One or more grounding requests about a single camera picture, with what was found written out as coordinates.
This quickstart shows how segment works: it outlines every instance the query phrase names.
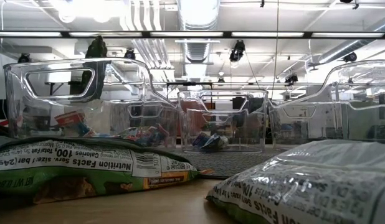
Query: candy wrapper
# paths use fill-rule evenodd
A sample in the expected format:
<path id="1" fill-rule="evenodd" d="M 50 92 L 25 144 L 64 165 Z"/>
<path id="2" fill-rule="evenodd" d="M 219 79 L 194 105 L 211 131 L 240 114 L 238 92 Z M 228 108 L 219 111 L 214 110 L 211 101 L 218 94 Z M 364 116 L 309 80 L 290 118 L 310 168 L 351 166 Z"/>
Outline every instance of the candy wrapper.
<path id="1" fill-rule="evenodd" d="M 207 151 L 217 151 L 224 149 L 229 143 L 229 140 L 225 136 L 218 134 L 212 135 L 201 149 Z"/>
<path id="2" fill-rule="evenodd" d="M 58 115 L 55 120 L 68 137 L 92 137 L 96 135 L 94 130 L 85 124 L 85 114 L 82 111 Z"/>
<path id="3" fill-rule="evenodd" d="M 144 147 L 159 146 L 162 142 L 166 147 L 169 133 L 160 125 L 156 127 L 128 128 L 118 134 L 123 139 L 129 139 Z"/>
<path id="4" fill-rule="evenodd" d="M 199 133 L 198 137 L 192 142 L 192 146 L 203 147 L 209 140 L 209 136 L 205 133 Z"/>

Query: desk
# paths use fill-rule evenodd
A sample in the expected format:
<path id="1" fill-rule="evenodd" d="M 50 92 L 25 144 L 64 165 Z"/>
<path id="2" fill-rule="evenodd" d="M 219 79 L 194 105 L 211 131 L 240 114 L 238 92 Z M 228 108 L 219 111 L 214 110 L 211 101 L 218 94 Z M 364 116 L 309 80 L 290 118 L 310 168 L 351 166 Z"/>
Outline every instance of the desk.
<path id="1" fill-rule="evenodd" d="M 0 210 L 0 223 L 236 223 L 204 197 L 219 180 L 193 180 L 145 192 Z"/>

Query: ceiling light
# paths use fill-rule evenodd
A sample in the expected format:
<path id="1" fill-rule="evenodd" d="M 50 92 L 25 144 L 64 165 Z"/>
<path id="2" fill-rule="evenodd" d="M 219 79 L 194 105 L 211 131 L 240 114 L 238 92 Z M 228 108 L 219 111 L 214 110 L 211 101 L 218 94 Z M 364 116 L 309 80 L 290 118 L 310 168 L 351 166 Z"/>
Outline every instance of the ceiling light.
<path id="1" fill-rule="evenodd" d="M 233 37 L 303 37 L 303 32 L 233 32 Z"/>
<path id="2" fill-rule="evenodd" d="M 214 85 L 224 85 L 224 82 L 213 83 Z M 249 83 L 227 83 L 228 85 L 249 85 Z"/>
<path id="3" fill-rule="evenodd" d="M 336 32 L 336 33 L 329 33 L 329 32 L 315 32 L 311 36 L 312 37 L 382 37 L 385 33 L 379 33 L 379 32 Z"/>
<path id="4" fill-rule="evenodd" d="M 0 32 L 0 37 L 61 37 L 60 32 Z"/>
<path id="5" fill-rule="evenodd" d="M 108 22 L 110 20 L 110 17 L 104 14 L 100 14 L 94 17 L 94 20 L 99 23 Z"/>
<path id="6" fill-rule="evenodd" d="M 220 40 L 175 40 L 174 41 L 177 44 L 218 44 L 220 43 Z"/>
<path id="7" fill-rule="evenodd" d="M 141 32 L 70 32 L 71 37 L 141 37 Z"/>
<path id="8" fill-rule="evenodd" d="M 152 32 L 152 37 L 222 37 L 223 32 L 198 32 L 198 31 L 187 31 L 187 32 Z"/>
<path id="9" fill-rule="evenodd" d="M 166 85 L 166 82 L 153 82 L 153 85 Z"/>
<path id="10" fill-rule="evenodd" d="M 60 11 L 58 17 L 60 18 L 61 22 L 64 23 L 71 23 L 76 19 L 76 16 L 73 11 L 66 10 Z"/>

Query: wrapped snack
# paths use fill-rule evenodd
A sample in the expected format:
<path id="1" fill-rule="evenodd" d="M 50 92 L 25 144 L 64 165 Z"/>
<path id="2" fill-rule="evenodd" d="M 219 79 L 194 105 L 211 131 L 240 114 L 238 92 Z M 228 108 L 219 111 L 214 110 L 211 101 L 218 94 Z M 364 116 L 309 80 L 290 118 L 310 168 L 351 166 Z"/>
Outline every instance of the wrapped snack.
<path id="1" fill-rule="evenodd" d="M 0 195 L 33 203 L 155 189 L 198 174 L 183 157 L 124 139 L 39 137 L 0 146 Z"/>
<path id="2" fill-rule="evenodd" d="M 198 137 L 192 142 L 192 146 L 203 147 L 209 140 L 209 136 L 205 133 L 199 133 Z"/>
<path id="3" fill-rule="evenodd" d="M 201 147 L 203 150 L 207 151 L 217 151 L 224 149 L 229 143 L 229 140 L 225 136 L 220 136 L 218 134 L 212 135 L 205 145 Z"/>
<path id="4" fill-rule="evenodd" d="M 222 181 L 206 199 L 244 224 L 382 224 L 385 144 L 304 144 Z"/>
<path id="5" fill-rule="evenodd" d="M 160 124 L 157 124 L 157 127 L 128 128 L 118 135 L 123 139 L 135 141 L 144 147 L 159 146 L 162 142 L 166 147 L 166 138 L 169 133 Z"/>
<path id="6" fill-rule="evenodd" d="M 85 124 L 83 111 L 72 111 L 55 117 L 58 125 L 64 129 L 68 137 L 88 137 L 96 135 L 95 132 Z"/>

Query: green snack bag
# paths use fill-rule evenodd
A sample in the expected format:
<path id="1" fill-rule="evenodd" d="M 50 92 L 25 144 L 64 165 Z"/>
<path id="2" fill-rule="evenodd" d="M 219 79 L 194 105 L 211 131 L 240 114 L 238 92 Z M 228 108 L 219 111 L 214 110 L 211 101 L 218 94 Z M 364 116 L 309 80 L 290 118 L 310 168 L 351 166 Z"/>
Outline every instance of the green snack bag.
<path id="1" fill-rule="evenodd" d="M 198 174 L 182 157 L 124 139 L 39 137 L 0 147 L 0 194 L 33 203 L 155 189 Z"/>

